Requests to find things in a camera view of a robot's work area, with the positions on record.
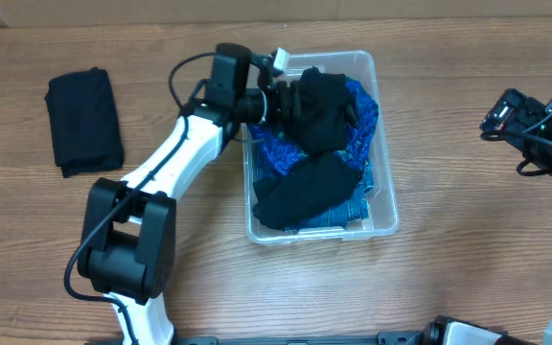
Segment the black garment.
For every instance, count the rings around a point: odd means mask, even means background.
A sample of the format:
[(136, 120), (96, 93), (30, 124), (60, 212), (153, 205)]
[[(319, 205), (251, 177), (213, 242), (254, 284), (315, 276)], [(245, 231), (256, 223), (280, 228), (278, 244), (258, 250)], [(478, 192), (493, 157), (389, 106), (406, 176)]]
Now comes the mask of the black garment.
[(108, 73), (101, 68), (51, 79), (45, 102), (62, 176), (118, 170), (125, 152)]
[(344, 227), (367, 216), (364, 171), (353, 169), (333, 152), (296, 162), (288, 174), (253, 183), (253, 216), (273, 230)]
[(344, 74), (312, 67), (289, 85), (292, 104), (283, 115), (283, 129), (304, 152), (315, 155), (347, 147), (347, 127), (355, 127), (358, 119), (346, 81)]

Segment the sparkly blue garment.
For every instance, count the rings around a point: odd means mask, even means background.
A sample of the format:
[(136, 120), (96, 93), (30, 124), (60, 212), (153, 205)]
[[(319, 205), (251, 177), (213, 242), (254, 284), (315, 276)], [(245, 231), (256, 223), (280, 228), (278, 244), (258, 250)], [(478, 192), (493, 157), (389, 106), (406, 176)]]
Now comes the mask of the sparkly blue garment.
[[(359, 81), (346, 77), (345, 85), (354, 98), (358, 123), (357, 126), (345, 126), (347, 147), (337, 150), (335, 155), (351, 168), (363, 170), (369, 160), (380, 109)], [(281, 129), (261, 125), (249, 125), (247, 128), (252, 139), (256, 141), (260, 157), (268, 162), (268, 166), (275, 170), (277, 175), (288, 174), (296, 162), (309, 156)]]

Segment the blue denim jeans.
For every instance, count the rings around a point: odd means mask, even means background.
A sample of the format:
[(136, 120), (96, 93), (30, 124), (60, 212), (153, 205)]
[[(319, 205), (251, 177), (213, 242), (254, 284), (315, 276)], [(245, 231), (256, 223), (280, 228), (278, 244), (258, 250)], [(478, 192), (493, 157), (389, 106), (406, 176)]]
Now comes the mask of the blue denim jeans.
[(253, 182), (253, 216), (280, 231), (344, 227), (369, 217), (367, 194), (375, 188), (366, 156), (346, 150), (307, 155), (295, 145), (262, 144), (263, 176)]

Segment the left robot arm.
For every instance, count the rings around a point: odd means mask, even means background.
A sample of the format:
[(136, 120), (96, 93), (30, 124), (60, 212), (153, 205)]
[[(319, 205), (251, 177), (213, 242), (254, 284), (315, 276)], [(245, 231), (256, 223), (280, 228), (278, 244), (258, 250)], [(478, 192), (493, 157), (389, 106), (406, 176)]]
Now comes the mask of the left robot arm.
[(165, 142), (122, 179), (93, 184), (80, 245), (64, 271), (70, 296), (114, 309), (124, 344), (177, 340), (163, 292), (173, 271), (178, 200), (241, 125), (301, 108), (298, 91), (279, 79), (288, 69), (287, 50), (263, 55), (220, 43), (209, 56), (210, 77), (176, 103), (178, 119)]

